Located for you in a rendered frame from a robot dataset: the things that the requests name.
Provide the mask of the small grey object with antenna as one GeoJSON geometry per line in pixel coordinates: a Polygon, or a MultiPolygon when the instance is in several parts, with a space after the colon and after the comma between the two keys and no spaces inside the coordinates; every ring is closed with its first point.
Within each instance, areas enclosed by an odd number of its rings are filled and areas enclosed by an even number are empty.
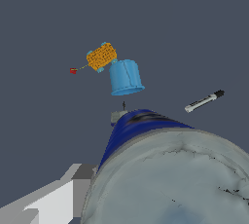
{"type": "Polygon", "coordinates": [[[115,124],[119,121],[119,119],[127,113],[125,109],[125,102],[123,102],[123,110],[122,111],[115,111],[111,113],[111,126],[114,127],[115,124]]]}

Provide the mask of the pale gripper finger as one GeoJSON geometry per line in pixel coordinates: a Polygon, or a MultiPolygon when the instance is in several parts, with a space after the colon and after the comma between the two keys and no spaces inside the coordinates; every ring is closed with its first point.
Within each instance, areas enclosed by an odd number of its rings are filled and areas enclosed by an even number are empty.
{"type": "Polygon", "coordinates": [[[98,166],[73,164],[64,175],[0,208],[0,224],[69,224],[80,217],[98,166]]]}

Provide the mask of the blue can with grey base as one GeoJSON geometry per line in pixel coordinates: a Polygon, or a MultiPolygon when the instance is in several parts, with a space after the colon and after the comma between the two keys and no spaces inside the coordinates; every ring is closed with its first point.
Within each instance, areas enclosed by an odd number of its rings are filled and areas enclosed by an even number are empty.
{"type": "Polygon", "coordinates": [[[81,224],[249,224],[249,154],[151,110],[115,124],[81,224]]]}

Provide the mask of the light blue plastic cup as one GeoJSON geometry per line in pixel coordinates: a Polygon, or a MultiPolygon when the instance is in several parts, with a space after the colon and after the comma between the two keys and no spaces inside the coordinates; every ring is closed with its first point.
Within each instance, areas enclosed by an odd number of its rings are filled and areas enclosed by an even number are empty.
{"type": "Polygon", "coordinates": [[[112,86],[111,95],[138,93],[145,89],[141,83],[138,65],[134,60],[116,61],[110,66],[109,73],[112,86]]]}

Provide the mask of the orange toy with cyan wheels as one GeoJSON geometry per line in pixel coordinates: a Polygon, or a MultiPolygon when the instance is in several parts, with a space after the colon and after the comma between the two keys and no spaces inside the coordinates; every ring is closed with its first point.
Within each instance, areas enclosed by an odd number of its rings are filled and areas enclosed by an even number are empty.
{"type": "Polygon", "coordinates": [[[99,48],[89,51],[86,56],[87,67],[91,67],[97,73],[104,70],[104,67],[111,63],[116,63],[117,52],[110,43],[103,42],[99,48]]]}

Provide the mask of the white marker with black cap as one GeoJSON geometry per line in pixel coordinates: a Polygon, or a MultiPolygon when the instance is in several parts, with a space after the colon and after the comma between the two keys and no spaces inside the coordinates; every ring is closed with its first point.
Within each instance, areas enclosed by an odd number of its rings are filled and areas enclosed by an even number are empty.
{"type": "Polygon", "coordinates": [[[195,101],[185,107],[185,110],[187,113],[193,112],[194,110],[198,109],[199,107],[203,106],[204,104],[207,104],[213,100],[216,100],[217,98],[223,96],[225,92],[223,90],[218,90],[214,92],[213,94],[210,94],[209,96],[200,99],[198,101],[195,101]]]}

